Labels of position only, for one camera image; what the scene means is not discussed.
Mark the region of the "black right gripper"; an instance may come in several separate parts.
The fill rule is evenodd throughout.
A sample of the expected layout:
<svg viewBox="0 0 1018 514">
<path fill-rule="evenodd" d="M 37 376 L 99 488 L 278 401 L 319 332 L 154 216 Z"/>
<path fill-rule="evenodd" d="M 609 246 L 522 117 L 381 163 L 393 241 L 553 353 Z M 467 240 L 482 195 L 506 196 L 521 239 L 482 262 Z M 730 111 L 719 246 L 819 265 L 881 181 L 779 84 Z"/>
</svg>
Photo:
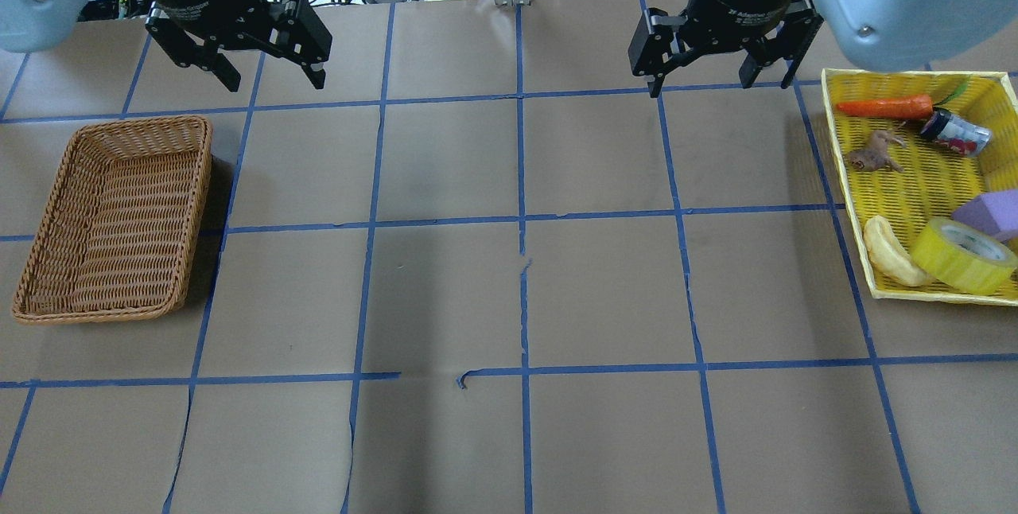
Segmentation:
<svg viewBox="0 0 1018 514">
<path fill-rule="evenodd" d="M 627 49 L 633 76 L 658 98 L 666 76 L 705 55 L 746 51 L 740 67 L 743 89 L 764 68 L 787 65 L 779 85 L 791 87 L 824 25 L 814 0 L 690 0 L 682 14 L 646 9 Z"/>
</svg>

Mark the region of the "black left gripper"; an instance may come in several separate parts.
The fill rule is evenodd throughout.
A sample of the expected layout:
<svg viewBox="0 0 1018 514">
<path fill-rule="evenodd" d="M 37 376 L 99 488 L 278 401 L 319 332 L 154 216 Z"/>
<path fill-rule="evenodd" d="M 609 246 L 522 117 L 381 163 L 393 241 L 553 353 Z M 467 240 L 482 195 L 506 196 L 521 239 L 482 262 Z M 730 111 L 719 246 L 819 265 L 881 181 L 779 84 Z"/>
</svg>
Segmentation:
<svg viewBox="0 0 1018 514">
<path fill-rule="evenodd" d="M 152 0 L 146 31 L 175 65 L 197 67 L 229 92 L 241 75 L 220 50 L 266 51 L 326 85 L 333 36 L 309 0 Z"/>
</svg>

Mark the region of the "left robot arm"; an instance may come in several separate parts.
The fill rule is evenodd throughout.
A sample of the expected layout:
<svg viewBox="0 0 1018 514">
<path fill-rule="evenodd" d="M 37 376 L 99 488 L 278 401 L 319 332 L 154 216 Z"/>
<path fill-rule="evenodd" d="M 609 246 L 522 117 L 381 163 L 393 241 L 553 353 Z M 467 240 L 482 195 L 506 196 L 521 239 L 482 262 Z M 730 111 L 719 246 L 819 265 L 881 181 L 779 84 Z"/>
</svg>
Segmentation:
<svg viewBox="0 0 1018 514">
<path fill-rule="evenodd" d="M 178 67 L 210 72 L 231 92 L 241 76 L 228 51 L 289 60 L 312 85 L 326 84 L 332 34 L 309 0 L 150 0 L 146 32 Z M 2 0 L 2 48 L 53 49 L 72 34 L 90 0 Z"/>
</svg>

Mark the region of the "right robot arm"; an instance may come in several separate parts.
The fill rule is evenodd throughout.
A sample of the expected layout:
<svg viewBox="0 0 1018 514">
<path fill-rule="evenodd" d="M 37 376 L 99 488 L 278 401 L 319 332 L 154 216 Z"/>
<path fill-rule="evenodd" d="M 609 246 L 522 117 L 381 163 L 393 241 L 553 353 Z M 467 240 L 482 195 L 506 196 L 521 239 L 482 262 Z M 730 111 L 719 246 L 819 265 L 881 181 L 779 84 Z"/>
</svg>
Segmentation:
<svg viewBox="0 0 1018 514">
<path fill-rule="evenodd" d="M 788 88 L 822 27 L 854 67 L 900 72 L 973 49 L 1016 10 L 1017 0 L 688 0 L 676 16 L 644 10 L 627 56 L 654 98 L 675 69 L 739 51 L 746 54 L 740 85 L 779 64 Z"/>
</svg>

